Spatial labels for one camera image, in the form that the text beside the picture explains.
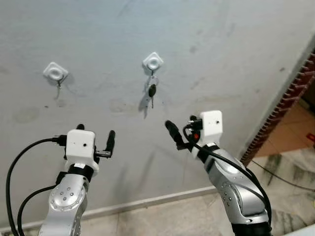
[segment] connector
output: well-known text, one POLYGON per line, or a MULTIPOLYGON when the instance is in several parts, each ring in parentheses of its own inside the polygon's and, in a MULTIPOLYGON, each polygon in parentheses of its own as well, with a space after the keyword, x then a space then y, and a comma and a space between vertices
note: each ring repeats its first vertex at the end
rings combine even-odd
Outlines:
POLYGON ((53 137, 53 142, 59 144, 59 146, 65 147, 67 144, 67 135, 59 135, 53 137))
POLYGON ((190 120, 187 128, 191 128, 195 131, 203 129, 202 119, 190 120))

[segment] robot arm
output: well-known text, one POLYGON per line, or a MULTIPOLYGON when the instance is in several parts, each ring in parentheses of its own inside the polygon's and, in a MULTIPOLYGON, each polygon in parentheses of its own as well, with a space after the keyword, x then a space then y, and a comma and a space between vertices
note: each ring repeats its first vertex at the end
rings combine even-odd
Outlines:
POLYGON ((187 136, 185 133, 190 142, 186 144, 175 124, 167 121, 165 126, 176 142, 178 150, 187 148, 195 159, 203 162, 210 182, 222 198, 235 235, 270 236, 271 214, 268 212, 268 197, 244 165, 219 147, 222 134, 221 112, 203 112, 200 119, 190 117, 190 125, 187 128, 191 134, 187 136))
POLYGON ((65 168, 62 178, 49 196, 47 217, 39 231, 39 236, 80 235, 81 217, 87 207, 89 183, 99 170, 100 157, 110 158, 114 148, 115 132, 109 133, 107 147, 96 151, 95 133, 73 129, 63 136, 66 147, 65 168))

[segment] orange floor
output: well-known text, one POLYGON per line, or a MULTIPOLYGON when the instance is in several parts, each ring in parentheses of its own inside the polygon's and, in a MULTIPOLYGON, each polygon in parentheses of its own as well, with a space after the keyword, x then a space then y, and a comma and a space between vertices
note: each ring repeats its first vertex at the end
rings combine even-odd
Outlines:
POLYGON ((296 104, 277 125, 256 156, 312 147, 314 143, 306 138, 308 133, 315 134, 315 115, 296 104))

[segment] marble floor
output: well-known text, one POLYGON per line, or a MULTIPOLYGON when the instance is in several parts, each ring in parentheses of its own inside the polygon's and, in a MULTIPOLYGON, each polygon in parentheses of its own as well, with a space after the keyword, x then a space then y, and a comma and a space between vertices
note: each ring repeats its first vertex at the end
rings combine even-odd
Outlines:
MULTIPOLYGON (((277 175, 315 189, 313 148, 254 159, 277 175)), ((281 236, 315 223, 315 192, 288 185, 253 162, 272 206, 272 233, 281 236)), ((37 231, 26 235, 37 235, 37 231)), ((82 222, 81 235, 94 236, 233 236, 218 194, 210 194, 141 208, 82 222)))

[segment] tiled floor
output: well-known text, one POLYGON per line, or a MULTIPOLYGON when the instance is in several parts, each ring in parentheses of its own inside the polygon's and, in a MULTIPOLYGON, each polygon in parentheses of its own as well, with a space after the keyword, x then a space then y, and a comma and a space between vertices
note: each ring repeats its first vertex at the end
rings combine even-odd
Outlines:
POLYGON ((314 143, 306 138, 308 133, 315 134, 315 115, 297 103, 271 133, 256 156, 312 147, 314 143))
MULTIPOLYGON (((289 151, 254 159, 295 184, 315 188, 315 150, 289 151)), ((272 177, 250 163, 269 196, 272 234, 282 236, 315 222, 315 193, 272 177)), ((219 194, 179 200, 82 222, 82 236, 233 236, 219 194)), ((37 235, 38 230, 26 232, 37 235)))

